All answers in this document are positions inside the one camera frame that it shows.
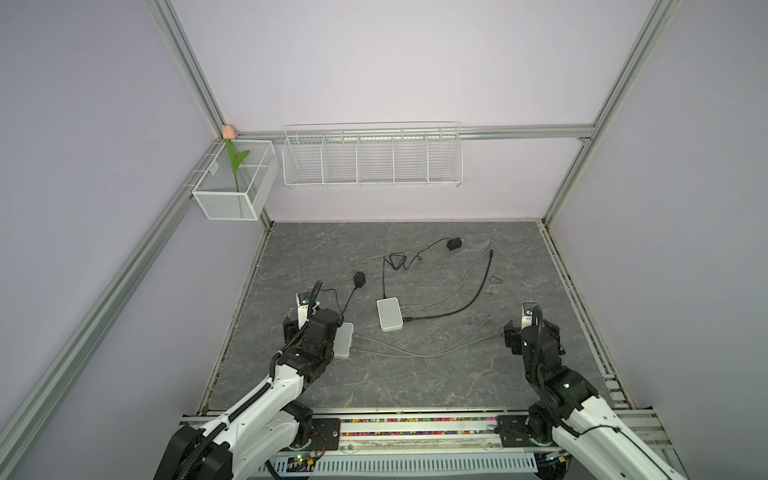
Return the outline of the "black power adapter large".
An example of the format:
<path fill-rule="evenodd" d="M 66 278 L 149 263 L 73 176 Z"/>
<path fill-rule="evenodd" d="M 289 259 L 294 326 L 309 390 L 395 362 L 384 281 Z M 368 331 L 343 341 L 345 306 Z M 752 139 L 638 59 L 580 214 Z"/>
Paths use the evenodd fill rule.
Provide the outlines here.
<path fill-rule="evenodd" d="M 355 293 L 365 286 L 367 282 L 366 274 L 363 271 L 357 271 L 352 277 L 352 282 L 353 282 L 353 288 L 350 291 L 344 304 L 341 304 L 339 300 L 339 293 L 337 289 L 335 288 L 322 289 L 322 292 L 331 293 L 333 295 L 334 302 L 338 307 L 338 310 L 341 316 L 343 316 L 346 313 L 346 310 L 348 309 L 349 304 L 351 303 L 351 300 L 354 298 Z"/>

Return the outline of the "white network switch box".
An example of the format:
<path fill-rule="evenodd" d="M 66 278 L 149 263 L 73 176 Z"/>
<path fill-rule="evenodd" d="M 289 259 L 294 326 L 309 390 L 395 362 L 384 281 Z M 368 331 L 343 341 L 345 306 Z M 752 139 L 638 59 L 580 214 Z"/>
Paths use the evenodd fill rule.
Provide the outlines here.
<path fill-rule="evenodd" d="M 403 328 L 400 302 L 396 297 L 379 299 L 376 302 L 380 328 L 383 332 L 397 331 Z"/>

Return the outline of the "black power adapter small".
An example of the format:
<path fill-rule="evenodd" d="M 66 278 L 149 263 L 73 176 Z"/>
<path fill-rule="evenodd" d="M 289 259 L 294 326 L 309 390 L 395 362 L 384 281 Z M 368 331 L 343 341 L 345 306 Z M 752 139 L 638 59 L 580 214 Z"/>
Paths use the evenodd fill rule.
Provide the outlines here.
<path fill-rule="evenodd" d="M 387 291 L 386 291 L 387 269 L 390 269 L 393 272 L 397 272 L 400 270 L 408 271 L 413 266 L 414 263 L 420 262 L 423 260 L 423 256 L 425 253 L 427 253 L 429 250 L 439 245 L 443 245 L 448 251 L 454 251 L 463 246 L 463 240 L 460 237 L 451 237 L 451 238 L 444 237 L 432 242 L 431 244 L 427 245 L 426 247 L 420 249 L 419 251 L 413 254 L 407 254 L 405 252 L 391 252 L 391 253 L 385 254 L 382 257 L 382 295 L 383 297 L 384 298 L 387 297 Z"/>

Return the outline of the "grey ethernet cable curved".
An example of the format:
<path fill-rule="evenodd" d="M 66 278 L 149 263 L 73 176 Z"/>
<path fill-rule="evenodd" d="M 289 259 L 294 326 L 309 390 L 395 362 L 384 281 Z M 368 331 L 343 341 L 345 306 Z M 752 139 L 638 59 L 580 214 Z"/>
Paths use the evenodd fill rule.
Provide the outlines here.
<path fill-rule="evenodd" d="M 454 296 L 455 294 L 457 294 L 459 292 L 459 290 L 464 286 L 464 284 L 467 282 L 469 277 L 472 275 L 474 270 L 478 267 L 480 262 L 484 258 L 490 256 L 490 253 L 493 251 L 494 247 L 495 247 L 495 242 L 492 241 L 492 240 L 489 240 L 486 243 L 485 250 L 482 252 L 482 254 L 478 257 L 478 259 L 474 262 L 474 264 L 469 268 L 469 270 L 466 272 L 466 274 L 461 279 L 461 281 L 456 285 L 456 287 L 452 291 L 450 291 L 449 293 L 445 294 L 441 298 L 439 298 L 437 300 L 434 300 L 434 301 L 430 301 L 430 302 L 427 302 L 427 303 L 421 303 L 421 304 L 401 305 L 401 308 L 405 309 L 405 310 L 421 309 L 421 308 L 427 308 L 427 307 L 435 306 L 435 305 L 438 305 L 438 304 L 441 304 L 441 303 L 447 301 L 448 299 L 450 299 L 452 296 Z"/>

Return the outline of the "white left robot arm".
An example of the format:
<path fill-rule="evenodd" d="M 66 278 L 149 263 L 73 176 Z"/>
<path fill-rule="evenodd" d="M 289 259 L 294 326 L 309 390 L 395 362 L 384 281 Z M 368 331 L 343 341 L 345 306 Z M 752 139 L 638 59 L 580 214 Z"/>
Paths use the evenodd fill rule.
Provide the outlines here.
<path fill-rule="evenodd" d="M 306 321 L 270 359 L 269 374 L 234 406 L 203 426 L 180 427 L 156 479 L 247 479 L 280 450 L 310 441 L 312 410 L 297 399 L 334 359 L 343 316 L 308 296 Z"/>

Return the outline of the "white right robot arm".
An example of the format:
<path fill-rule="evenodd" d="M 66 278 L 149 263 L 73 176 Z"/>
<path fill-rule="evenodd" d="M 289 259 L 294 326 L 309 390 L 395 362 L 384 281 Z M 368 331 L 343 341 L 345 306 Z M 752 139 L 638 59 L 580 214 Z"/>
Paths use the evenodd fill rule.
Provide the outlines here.
<path fill-rule="evenodd" d="M 563 479 L 575 460 L 597 479 L 682 479 L 628 427 L 597 389 L 562 362 L 558 325 L 535 302 L 522 306 L 519 324 L 504 327 L 505 346 L 522 358 L 525 379 L 538 396 L 522 429 L 497 423 L 499 435 L 514 433 L 557 454 L 535 456 L 536 477 Z"/>

